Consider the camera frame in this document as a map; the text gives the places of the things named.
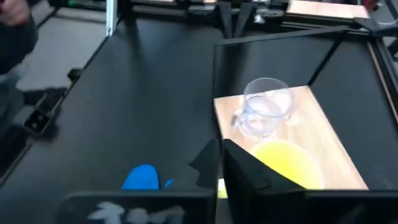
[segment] black bracket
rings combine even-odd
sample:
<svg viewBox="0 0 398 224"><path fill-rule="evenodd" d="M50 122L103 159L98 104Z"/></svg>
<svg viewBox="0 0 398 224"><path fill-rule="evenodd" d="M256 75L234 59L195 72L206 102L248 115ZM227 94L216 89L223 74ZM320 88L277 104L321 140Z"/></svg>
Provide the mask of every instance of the black bracket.
<svg viewBox="0 0 398 224"><path fill-rule="evenodd" d="M34 136L43 135L56 116L64 97L64 91L50 91L45 93L23 122L22 125L25 130Z"/></svg>

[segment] blue object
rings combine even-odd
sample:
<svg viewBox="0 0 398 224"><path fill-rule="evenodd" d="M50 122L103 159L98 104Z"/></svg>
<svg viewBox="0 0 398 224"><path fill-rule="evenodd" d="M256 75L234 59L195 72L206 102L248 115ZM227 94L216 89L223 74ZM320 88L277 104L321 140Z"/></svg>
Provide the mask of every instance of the blue object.
<svg viewBox="0 0 398 224"><path fill-rule="evenodd" d="M135 167L124 181L122 190L159 190L159 178L154 166L144 164Z"/></svg>
<svg viewBox="0 0 398 224"><path fill-rule="evenodd" d="M170 184L172 184L174 182L173 179L169 179L166 181L166 184L164 185L164 188L167 188Z"/></svg>

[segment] black table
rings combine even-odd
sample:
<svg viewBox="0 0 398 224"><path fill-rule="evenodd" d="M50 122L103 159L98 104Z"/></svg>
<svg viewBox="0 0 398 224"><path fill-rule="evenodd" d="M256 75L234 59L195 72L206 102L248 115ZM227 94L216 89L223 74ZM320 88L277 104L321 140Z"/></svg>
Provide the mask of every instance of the black table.
<svg viewBox="0 0 398 224"><path fill-rule="evenodd" d="M200 189L188 163L219 136L211 61L221 39L210 26L122 21L63 102L55 139L36 142L1 187L0 223L52 223L68 194L119 190L143 163L156 166L162 183L175 179L172 189ZM234 81L218 94L241 94L256 77L303 85L331 43L302 37L245 46L239 60L229 58ZM366 44L347 40L313 91L368 187L396 189L398 138L380 87Z"/></svg>

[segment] wooden board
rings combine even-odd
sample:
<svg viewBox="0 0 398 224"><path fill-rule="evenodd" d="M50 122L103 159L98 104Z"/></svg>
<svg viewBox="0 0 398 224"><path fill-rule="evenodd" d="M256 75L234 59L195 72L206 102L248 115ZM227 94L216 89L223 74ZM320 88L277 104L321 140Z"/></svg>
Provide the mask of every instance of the wooden board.
<svg viewBox="0 0 398 224"><path fill-rule="evenodd" d="M308 151L318 162L325 189L368 189L308 86L291 88L295 108L289 120L269 139L285 139ZM243 95L214 99L221 135L251 152L258 141L231 127L233 113L242 107Z"/></svg>
<svg viewBox="0 0 398 224"><path fill-rule="evenodd" d="M205 3L214 3L217 0L204 0ZM287 11L290 14L302 14L311 16L327 16L338 18L369 17L368 11L363 6L348 4L333 4L322 2L292 0Z"/></svg>

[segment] clear glass cup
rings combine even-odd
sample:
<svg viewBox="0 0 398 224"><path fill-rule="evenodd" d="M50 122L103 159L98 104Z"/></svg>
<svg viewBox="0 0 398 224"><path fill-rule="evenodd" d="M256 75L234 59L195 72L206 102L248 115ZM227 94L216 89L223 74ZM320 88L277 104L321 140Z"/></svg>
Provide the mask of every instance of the clear glass cup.
<svg viewBox="0 0 398 224"><path fill-rule="evenodd" d="M258 78L244 89L244 102L231 125L245 136L264 139L289 117L294 97L289 87L275 78Z"/></svg>

